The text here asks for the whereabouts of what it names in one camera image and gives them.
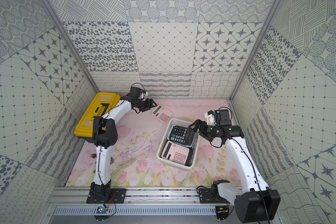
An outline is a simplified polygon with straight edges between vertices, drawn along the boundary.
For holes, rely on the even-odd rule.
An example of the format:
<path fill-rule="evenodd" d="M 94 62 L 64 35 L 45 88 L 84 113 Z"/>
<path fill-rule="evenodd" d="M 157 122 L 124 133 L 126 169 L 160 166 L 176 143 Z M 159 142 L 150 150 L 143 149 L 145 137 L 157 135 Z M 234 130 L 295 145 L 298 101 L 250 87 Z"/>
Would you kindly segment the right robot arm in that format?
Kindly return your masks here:
<path fill-rule="evenodd" d="M 272 222 L 278 210 L 281 197 L 277 190 L 269 187 L 260 174 L 248 150 L 245 136 L 238 125 L 232 124 L 231 110 L 221 107 L 209 111 L 205 115 L 206 121 L 197 119 L 189 130 L 212 143 L 215 138 L 221 140 L 221 147 L 233 156 L 236 170 L 240 177 L 241 188 L 233 186 L 228 180 L 213 181 L 210 193 L 197 188 L 202 195 L 202 203 L 212 199 L 217 203 L 227 202 L 232 206 L 241 223 L 267 221 Z"/>

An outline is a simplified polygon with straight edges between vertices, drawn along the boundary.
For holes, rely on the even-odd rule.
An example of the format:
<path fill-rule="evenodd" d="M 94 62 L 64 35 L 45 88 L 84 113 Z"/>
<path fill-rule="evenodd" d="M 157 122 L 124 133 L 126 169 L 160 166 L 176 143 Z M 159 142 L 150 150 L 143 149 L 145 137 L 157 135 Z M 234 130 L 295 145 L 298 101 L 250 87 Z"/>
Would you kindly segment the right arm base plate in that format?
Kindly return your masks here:
<path fill-rule="evenodd" d="M 219 196 L 217 192 L 213 191 L 211 188 L 207 188 L 204 186 L 198 186 L 196 188 L 196 192 L 199 196 L 200 204 L 228 203 L 229 202 L 228 200 Z"/>

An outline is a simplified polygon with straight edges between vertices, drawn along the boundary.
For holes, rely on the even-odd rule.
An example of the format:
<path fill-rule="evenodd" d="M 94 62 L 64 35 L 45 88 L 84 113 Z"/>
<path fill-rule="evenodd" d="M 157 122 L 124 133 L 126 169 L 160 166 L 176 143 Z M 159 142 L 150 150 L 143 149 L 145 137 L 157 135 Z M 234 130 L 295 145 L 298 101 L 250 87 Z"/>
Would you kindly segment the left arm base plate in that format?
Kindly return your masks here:
<path fill-rule="evenodd" d="M 89 191 L 86 203 L 87 204 L 94 204 L 94 203 L 116 203 L 116 204 L 123 204 L 125 201 L 127 189 L 105 189 L 102 191 L 101 188 L 99 189 L 91 189 Z"/>

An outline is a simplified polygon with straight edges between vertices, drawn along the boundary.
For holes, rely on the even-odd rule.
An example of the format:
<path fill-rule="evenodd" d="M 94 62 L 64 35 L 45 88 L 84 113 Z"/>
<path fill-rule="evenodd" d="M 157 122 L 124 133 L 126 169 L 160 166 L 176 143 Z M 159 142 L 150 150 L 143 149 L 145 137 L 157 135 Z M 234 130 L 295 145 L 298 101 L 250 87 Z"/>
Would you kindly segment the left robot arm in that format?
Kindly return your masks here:
<path fill-rule="evenodd" d="M 92 138 L 96 146 L 97 161 L 91 192 L 102 197 L 108 195 L 111 184 L 111 153 L 119 138 L 117 123 L 131 110 L 139 114 L 156 106 L 154 100 L 147 97 L 144 87 L 131 85 L 129 93 L 121 97 L 116 106 L 94 118 Z"/>

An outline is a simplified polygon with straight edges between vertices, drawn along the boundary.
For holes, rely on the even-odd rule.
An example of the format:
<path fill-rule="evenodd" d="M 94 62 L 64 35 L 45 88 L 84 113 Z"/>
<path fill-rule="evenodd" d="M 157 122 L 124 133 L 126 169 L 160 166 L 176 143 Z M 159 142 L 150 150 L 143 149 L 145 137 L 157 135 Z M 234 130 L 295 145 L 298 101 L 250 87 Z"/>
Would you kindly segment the white plastic storage box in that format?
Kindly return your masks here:
<path fill-rule="evenodd" d="M 200 136 L 190 128 L 192 122 L 171 119 L 156 153 L 157 159 L 169 166 L 188 171 L 197 158 Z"/>

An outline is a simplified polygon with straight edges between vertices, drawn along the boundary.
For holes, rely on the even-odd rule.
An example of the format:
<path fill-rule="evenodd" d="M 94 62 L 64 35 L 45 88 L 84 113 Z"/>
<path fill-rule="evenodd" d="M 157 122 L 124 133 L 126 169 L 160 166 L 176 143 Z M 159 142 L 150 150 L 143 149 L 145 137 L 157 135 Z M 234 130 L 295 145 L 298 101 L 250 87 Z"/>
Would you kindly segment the pink calculator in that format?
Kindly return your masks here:
<path fill-rule="evenodd" d="M 189 148 L 168 141 L 163 149 L 161 158 L 180 165 L 187 165 L 189 153 Z"/>
<path fill-rule="evenodd" d="M 158 105 L 152 112 L 152 115 L 163 123 L 167 123 L 174 115 L 174 113 L 168 110 L 162 105 Z"/>

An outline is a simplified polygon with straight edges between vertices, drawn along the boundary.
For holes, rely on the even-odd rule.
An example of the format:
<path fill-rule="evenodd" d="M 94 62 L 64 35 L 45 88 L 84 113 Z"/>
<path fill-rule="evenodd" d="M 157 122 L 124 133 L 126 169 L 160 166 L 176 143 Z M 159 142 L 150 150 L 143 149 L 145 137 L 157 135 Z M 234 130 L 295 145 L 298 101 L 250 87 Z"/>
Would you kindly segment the small black calculator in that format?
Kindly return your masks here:
<path fill-rule="evenodd" d="M 178 145 L 191 148 L 194 145 L 196 133 L 187 127 L 172 125 L 167 140 Z"/>

